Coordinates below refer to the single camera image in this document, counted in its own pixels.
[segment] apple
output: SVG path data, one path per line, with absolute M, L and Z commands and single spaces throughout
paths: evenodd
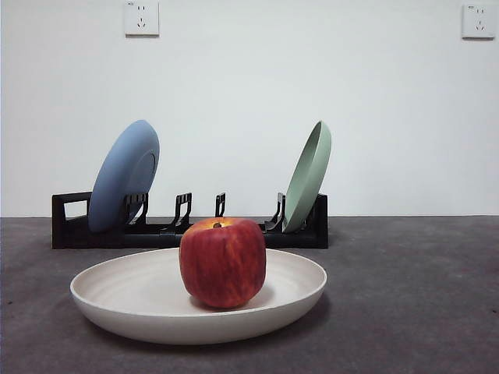
M 252 220 L 199 221 L 180 240 L 180 273 L 186 290 L 215 308 L 240 306 L 264 285 L 265 251 L 264 235 Z

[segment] green plate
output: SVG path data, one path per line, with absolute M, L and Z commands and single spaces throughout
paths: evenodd
M 306 141 L 286 192 L 282 232 L 299 230 L 312 209 L 331 154 L 331 132 L 318 122 Z

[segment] wall outlet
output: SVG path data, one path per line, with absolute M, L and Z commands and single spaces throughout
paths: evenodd
M 497 8 L 495 5 L 462 6 L 462 38 L 494 39 L 497 28 Z
M 127 2 L 123 14 L 125 35 L 159 36 L 159 3 Z

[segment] gray floor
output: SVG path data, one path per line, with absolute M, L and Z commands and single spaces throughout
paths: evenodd
M 51 250 L 47 218 L 2 219 L 2 373 L 497 373 L 499 217 L 335 217 L 328 273 L 302 319 L 203 347 L 128 340 L 69 294 L 81 270 L 136 249 Z

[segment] white plate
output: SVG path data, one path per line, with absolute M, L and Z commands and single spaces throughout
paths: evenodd
M 71 282 L 73 298 L 92 322 L 118 335 L 164 344 L 213 344 L 269 333 L 307 313 L 327 275 L 314 261 L 267 249 L 260 292 L 230 311 L 204 307 L 183 286 L 179 249 L 119 257 Z

